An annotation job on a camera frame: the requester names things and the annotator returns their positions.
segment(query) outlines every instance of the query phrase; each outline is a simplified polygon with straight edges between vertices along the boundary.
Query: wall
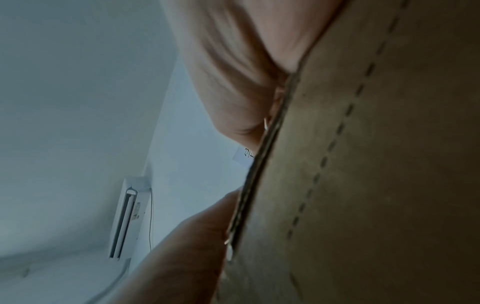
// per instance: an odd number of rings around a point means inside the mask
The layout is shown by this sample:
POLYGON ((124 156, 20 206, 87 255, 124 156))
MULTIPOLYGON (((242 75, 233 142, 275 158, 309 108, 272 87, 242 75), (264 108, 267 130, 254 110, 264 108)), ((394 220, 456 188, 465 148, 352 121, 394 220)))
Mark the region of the wall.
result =
MULTIPOLYGON (((182 220, 243 185, 247 168, 232 160, 239 145, 217 132, 177 60, 148 152, 153 188, 152 245, 182 220)), ((147 208, 132 268, 149 248, 147 208)))
POLYGON ((108 240, 175 63, 157 0, 0 1, 0 268, 108 240))
POLYGON ((107 287, 122 267, 107 260, 106 249, 97 249, 34 263, 25 278, 21 273, 0 273, 0 303, 83 304, 107 287))

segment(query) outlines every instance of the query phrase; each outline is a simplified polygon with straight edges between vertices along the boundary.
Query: human hand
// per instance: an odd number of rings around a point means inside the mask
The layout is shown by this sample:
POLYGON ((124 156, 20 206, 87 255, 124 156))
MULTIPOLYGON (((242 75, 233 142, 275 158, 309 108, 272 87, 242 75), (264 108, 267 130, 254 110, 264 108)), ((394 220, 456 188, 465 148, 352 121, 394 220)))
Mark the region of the human hand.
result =
POLYGON ((162 0, 162 4, 213 124, 256 152, 276 89, 297 70, 342 1, 162 0))
POLYGON ((227 194, 178 225, 148 254, 110 304, 210 303, 239 193, 227 194))

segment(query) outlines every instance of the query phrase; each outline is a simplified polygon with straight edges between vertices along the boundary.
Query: brown cardboard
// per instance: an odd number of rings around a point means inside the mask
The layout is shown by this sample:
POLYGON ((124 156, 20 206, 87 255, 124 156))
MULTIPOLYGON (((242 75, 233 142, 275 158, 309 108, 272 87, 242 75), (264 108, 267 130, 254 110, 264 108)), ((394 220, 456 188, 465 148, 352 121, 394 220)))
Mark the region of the brown cardboard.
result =
POLYGON ((343 7, 255 158, 214 302, 480 302, 479 9, 343 7))

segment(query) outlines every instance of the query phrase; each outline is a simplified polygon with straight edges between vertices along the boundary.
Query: air conditioner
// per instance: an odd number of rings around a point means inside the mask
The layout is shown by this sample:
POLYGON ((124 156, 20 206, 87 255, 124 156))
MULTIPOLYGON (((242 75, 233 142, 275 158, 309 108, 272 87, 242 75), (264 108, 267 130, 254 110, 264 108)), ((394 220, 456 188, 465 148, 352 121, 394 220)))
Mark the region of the air conditioner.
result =
POLYGON ((110 259, 125 261, 132 257, 150 199, 151 188, 145 177, 128 177, 123 181, 110 233, 110 259))

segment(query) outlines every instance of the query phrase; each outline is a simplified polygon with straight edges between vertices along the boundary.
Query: white ceiling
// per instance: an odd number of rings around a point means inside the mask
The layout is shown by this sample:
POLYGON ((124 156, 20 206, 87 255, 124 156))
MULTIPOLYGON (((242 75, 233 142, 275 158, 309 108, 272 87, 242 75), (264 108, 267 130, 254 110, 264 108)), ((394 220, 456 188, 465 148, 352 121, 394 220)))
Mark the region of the white ceiling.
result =
POLYGON ((176 51, 158 1, 0 1, 0 259, 104 244, 176 51))

